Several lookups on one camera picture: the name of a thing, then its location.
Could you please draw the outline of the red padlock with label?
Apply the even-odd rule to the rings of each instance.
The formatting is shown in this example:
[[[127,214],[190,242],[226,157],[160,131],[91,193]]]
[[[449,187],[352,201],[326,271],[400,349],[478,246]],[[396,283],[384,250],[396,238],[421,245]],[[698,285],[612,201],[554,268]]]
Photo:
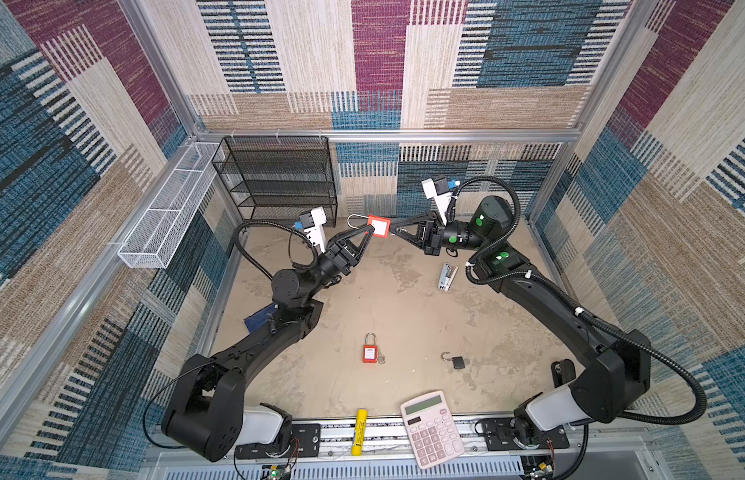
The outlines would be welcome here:
[[[374,332],[368,332],[364,338],[362,346],[362,362],[375,364],[378,362],[379,348],[377,345],[377,336]]]

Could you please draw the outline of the small black padlock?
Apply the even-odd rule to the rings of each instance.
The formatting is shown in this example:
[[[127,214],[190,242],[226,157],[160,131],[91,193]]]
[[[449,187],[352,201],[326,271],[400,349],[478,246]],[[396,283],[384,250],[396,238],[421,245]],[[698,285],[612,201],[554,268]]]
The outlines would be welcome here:
[[[454,370],[463,370],[466,368],[466,360],[463,356],[454,356],[450,352],[443,352],[441,354],[442,360],[449,362]]]

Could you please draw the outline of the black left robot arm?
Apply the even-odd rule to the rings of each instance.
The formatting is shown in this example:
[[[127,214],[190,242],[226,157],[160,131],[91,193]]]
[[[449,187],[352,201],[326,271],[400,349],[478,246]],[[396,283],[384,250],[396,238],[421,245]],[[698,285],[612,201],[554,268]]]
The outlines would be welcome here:
[[[196,354],[184,362],[164,410],[162,434],[210,462],[236,446],[270,454],[290,450],[292,416],[270,404],[246,407],[246,390],[272,360],[314,330],[324,308],[314,296],[350,275],[373,237],[370,226],[342,231],[324,252],[312,252],[310,263],[272,274],[276,309],[266,325],[210,357]]]

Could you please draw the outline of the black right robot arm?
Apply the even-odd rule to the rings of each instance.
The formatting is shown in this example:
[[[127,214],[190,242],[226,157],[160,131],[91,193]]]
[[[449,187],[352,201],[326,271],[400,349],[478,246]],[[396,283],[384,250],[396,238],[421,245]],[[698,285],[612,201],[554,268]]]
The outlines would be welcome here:
[[[440,214],[430,211],[394,223],[391,231],[424,254],[439,255],[444,249],[478,250],[505,234],[513,221],[509,202],[489,195],[468,222],[443,225]],[[634,330],[620,340],[590,326],[575,306],[538,280],[538,269],[508,243],[485,254],[476,266],[478,278],[489,280],[492,290],[525,308],[585,368],[574,379],[561,378],[556,389],[516,409],[513,428],[522,444],[532,445],[566,423],[610,423],[650,389],[651,358],[641,348],[649,342],[644,334]]]

